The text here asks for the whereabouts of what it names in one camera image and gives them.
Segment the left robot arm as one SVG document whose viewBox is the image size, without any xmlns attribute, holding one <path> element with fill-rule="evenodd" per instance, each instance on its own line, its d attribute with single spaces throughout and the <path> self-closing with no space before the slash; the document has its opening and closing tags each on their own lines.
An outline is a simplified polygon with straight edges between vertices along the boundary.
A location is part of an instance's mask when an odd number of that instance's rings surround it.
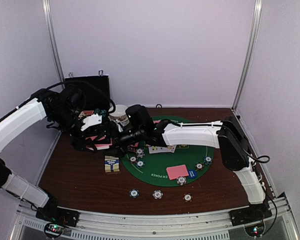
<svg viewBox="0 0 300 240">
<path fill-rule="evenodd" d="M 102 123 L 102 117 L 79 115 L 86 103 L 82 91 L 71 85 L 58 93 L 40 89 L 0 120 L 0 153 L 17 136 L 43 119 L 57 123 L 61 131 L 85 138 L 86 131 Z M 48 194 L 10 170 L 0 158 L 0 189 L 24 199 L 38 208 L 51 222 L 62 218 L 62 211 L 49 202 Z"/>
</svg>

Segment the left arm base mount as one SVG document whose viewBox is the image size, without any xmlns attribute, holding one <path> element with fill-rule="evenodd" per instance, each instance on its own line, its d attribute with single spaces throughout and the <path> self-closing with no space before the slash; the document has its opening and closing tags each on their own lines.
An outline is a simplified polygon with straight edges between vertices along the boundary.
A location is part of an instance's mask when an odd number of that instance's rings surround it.
<svg viewBox="0 0 300 240">
<path fill-rule="evenodd" d="M 47 214 L 43 214 L 41 210 L 37 210 L 35 217 L 64 227 L 76 227 L 80 217 L 80 213 L 75 210 L 59 208 L 57 216 L 51 217 Z"/>
</svg>

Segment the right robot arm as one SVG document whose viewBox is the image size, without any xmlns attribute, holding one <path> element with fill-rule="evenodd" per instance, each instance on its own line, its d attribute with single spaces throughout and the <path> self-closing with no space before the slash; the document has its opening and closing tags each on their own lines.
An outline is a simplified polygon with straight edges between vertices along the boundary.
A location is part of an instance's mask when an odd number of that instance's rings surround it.
<svg viewBox="0 0 300 240">
<path fill-rule="evenodd" d="M 251 155 L 245 134 L 232 118 L 206 123 L 177 123 L 162 119 L 154 123 L 148 115 L 129 113 L 127 116 L 130 126 L 123 131 L 116 126 L 110 127 L 112 132 L 108 137 L 112 144 L 105 149 L 108 155 L 122 157 L 129 146 L 141 141 L 155 147 L 190 145 L 219 149 L 223 166 L 236 174 L 246 192 L 248 219 L 256 221 L 269 210 L 267 192 L 255 165 L 268 163 L 270 157 Z"/>
</svg>

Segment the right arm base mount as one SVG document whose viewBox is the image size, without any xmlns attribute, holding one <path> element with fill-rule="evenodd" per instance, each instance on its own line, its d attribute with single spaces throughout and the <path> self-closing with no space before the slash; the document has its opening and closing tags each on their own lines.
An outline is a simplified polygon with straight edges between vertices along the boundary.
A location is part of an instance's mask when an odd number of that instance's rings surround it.
<svg viewBox="0 0 300 240">
<path fill-rule="evenodd" d="M 229 212 L 229 217 L 233 227 L 260 222 L 266 218 L 270 218 L 272 215 L 272 211 L 269 209 L 250 207 L 231 210 Z"/>
</svg>

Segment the blue white poker chip stack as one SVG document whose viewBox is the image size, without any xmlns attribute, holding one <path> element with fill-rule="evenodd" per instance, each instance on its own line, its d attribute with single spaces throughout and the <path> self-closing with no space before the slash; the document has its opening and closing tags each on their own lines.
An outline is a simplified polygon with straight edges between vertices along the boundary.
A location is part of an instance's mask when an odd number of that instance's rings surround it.
<svg viewBox="0 0 300 240">
<path fill-rule="evenodd" d="M 152 196 L 155 200 L 160 200 L 162 197 L 163 197 L 163 192 L 161 190 L 155 190 L 153 193 L 152 193 Z"/>
</svg>

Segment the teal poker chip stack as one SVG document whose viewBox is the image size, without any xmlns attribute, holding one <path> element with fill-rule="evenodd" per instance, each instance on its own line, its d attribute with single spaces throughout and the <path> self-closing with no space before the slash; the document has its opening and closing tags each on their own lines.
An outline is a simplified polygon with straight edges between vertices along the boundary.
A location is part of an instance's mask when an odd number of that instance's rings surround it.
<svg viewBox="0 0 300 240">
<path fill-rule="evenodd" d="M 131 198 L 137 198 L 137 197 L 139 197 L 139 195 L 140 195 L 140 192 L 139 192 L 138 189 L 131 189 L 131 190 L 129 191 L 129 196 L 130 196 Z"/>
</svg>

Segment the blue small blind button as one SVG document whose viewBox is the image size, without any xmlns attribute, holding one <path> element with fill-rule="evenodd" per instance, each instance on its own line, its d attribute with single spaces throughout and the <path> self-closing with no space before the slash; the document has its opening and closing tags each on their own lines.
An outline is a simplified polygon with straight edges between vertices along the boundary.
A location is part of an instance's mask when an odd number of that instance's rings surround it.
<svg viewBox="0 0 300 240">
<path fill-rule="evenodd" d="M 188 179 L 196 179 L 198 177 L 198 172 L 195 169 L 190 169 L 188 171 Z"/>
</svg>

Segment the red playing card deck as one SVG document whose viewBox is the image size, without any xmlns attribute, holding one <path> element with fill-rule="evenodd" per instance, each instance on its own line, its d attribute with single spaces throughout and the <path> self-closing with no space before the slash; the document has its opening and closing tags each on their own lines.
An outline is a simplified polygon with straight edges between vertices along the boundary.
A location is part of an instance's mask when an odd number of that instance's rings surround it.
<svg viewBox="0 0 300 240">
<path fill-rule="evenodd" d="M 100 150 L 109 149 L 110 146 L 113 145 L 113 141 L 111 138 L 106 138 L 105 136 L 102 136 L 99 139 L 97 139 L 97 138 L 98 138 L 97 136 L 88 137 L 87 140 L 91 139 L 94 144 L 94 147 L 92 147 L 90 144 L 88 144 L 86 146 L 86 149 L 92 150 L 92 151 L 94 151 L 96 149 L 97 151 L 100 151 Z"/>
</svg>

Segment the brown poker chip stack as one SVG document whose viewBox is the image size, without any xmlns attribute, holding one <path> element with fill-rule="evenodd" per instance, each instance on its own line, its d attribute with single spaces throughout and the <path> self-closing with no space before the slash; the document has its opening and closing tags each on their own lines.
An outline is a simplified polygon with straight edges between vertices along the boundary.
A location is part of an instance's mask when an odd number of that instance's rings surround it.
<svg viewBox="0 0 300 240">
<path fill-rule="evenodd" d="M 191 202 L 192 199 L 193 199 L 193 197 L 192 197 L 192 195 L 189 194 L 189 193 L 186 193 L 186 194 L 183 195 L 183 200 L 184 200 L 185 202 Z"/>
</svg>

